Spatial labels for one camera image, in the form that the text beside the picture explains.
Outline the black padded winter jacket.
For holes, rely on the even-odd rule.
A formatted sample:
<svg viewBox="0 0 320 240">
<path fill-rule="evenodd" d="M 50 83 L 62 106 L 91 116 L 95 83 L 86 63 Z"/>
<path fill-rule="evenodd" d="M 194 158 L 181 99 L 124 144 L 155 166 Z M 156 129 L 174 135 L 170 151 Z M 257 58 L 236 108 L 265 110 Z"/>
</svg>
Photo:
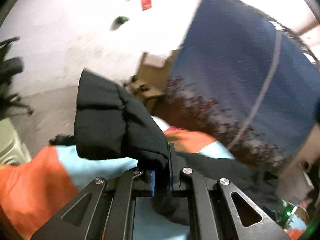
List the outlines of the black padded winter jacket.
<svg viewBox="0 0 320 240">
<path fill-rule="evenodd" d="M 71 181 L 79 190 L 95 177 L 115 178 L 140 167 L 154 170 L 153 209 L 171 222 L 188 225 L 188 205 L 169 191 L 169 144 L 165 133 L 141 102 L 118 84 L 88 70 L 81 74 L 76 98 L 74 134 L 58 135 L 52 145 Z M 278 178 L 263 168 L 236 161 L 207 134 L 191 132 L 190 146 L 175 152 L 210 179 L 227 178 L 269 216 L 283 212 L 275 189 Z"/>
</svg>

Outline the wooden side table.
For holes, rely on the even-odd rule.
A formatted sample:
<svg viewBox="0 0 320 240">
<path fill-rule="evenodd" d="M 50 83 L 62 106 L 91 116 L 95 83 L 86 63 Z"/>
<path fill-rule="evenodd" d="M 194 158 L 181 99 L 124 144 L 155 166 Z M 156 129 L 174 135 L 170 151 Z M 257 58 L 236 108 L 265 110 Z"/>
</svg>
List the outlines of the wooden side table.
<svg viewBox="0 0 320 240">
<path fill-rule="evenodd" d="M 152 112 L 157 100 L 164 96 L 163 91 L 140 79 L 137 75 L 125 81 L 123 87 L 137 98 L 149 113 Z"/>
</svg>

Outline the brown cardboard box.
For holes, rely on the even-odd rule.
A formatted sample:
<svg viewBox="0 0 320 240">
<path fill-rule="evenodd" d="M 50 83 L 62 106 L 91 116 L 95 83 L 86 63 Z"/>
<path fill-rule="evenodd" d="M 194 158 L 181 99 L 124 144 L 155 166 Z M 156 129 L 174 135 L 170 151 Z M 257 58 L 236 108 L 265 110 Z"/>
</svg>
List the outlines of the brown cardboard box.
<svg viewBox="0 0 320 240">
<path fill-rule="evenodd" d="M 170 67 L 179 52 L 179 49 L 172 50 L 169 55 L 153 55 L 144 52 L 136 73 L 137 77 L 153 87 L 163 90 L 167 84 Z"/>
</svg>

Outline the blue fabric wardrobe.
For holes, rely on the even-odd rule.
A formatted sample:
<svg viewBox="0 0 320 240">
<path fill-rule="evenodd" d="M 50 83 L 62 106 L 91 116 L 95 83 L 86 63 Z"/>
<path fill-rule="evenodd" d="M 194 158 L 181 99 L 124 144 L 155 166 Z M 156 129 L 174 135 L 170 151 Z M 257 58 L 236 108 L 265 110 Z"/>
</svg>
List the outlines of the blue fabric wardrobe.
<svg viewBox="0 0 320 240">
<path fill-rule="evenodd" d="M 279 172 L 316 123 L 319 70 L 262 11 L 202 0 L 152 113 L 211 135 L 244 164 Z"/>
</svg>

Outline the colourful patchwork bed cover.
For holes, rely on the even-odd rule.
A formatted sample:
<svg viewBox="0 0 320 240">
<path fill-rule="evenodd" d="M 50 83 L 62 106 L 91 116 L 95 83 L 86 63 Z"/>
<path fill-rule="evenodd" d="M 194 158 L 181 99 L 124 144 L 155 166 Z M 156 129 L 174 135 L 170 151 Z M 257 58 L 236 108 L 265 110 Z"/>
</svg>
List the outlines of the colourful patchwork bed cover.
<svg viewBox="0 0 320 240">
<path fill-rule="evenodd" d="M 156 124 L 168 142 L 198 168 L 209 175 L 221 170 L 261 208 L 283 212 L 285 202 L 274 189 L 276 179 L 267 179 L 259 190 L 249 187 L 245 166 L 237 163 L 215 138 L 202 132 L 169 126 L 160 118 Z M 87 160 L 78 156 L 75 146 L 47 146 L 30 162 L 1 165 L 1 207 L 3 214 L 24 238 L 32 235 L 84 189 L 94 178 L 117 178 L 135 167 L 137 161 L 126 157 L 110 160 Z"/>
</svg>

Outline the green plastic bin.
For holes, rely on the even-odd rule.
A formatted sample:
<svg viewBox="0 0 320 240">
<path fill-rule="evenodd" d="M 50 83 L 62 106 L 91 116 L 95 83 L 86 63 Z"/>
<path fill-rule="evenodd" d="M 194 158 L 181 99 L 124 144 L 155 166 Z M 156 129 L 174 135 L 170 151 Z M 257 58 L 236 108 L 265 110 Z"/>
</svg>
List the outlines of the green plastic bin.
<svg viewBox="0 0 320 240">
<path fill-rule="evenodd" d="M 32 157 L 24 143 L 20 141 L 14 124 L 9 118 L 1 120 L 1 164 L 21 165 Z"/>
</svg>

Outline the black office chair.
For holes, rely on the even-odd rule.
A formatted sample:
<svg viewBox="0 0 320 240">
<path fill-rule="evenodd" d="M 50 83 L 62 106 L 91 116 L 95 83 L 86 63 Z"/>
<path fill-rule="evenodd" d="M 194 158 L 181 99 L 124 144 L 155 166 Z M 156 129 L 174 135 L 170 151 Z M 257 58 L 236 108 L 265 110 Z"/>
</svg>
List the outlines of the black office chair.
<svg viewBox="0 0 320 240">
<path fill-rule="evenodd" d="M 24 64 L 20 57 L 5 59 L 11 48 L 11 44 L 19 39 L 20 37 L 16 36 L 1 42 L 1 116 L 10 107 L 25 108 L 28 115 L 32 115 L 34 112 L 30 106 L 21 103 L 22 97 L 18 93 L 8 95 L 13 77 L 21 74 L 24 70 Z"/>
</svg>

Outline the green wall hook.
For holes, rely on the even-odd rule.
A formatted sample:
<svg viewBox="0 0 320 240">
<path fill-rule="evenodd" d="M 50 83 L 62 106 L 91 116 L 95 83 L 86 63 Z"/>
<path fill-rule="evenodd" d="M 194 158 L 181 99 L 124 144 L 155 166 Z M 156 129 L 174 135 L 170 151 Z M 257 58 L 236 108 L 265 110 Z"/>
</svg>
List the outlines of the green wall hook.
<svg viewBox="0 0 320 240">
<path fill-rule="evenodd" d="M 127 21 L 129 21 L 128 17 L 125 16 L 118 16 L 111 25 L 111 30 L 117 30 L 119 29 L 124 23 L 126 23 Z"/>
</svg>

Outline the red paper wall decoration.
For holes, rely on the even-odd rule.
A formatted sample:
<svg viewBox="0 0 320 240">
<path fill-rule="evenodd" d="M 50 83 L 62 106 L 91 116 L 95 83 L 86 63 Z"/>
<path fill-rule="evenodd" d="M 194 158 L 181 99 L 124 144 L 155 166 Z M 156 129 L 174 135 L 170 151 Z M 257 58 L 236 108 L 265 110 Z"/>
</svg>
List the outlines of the red paper wall decoration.
<svg viewBox="0 0 320 240">
<path fill-rule="evenodd" d="M 142 7 L 143 11 L 152 8 L 152 1 L 151 0 L 140 0 L 140 1 L 141 1 L 141 7 Z"/>
</svg>

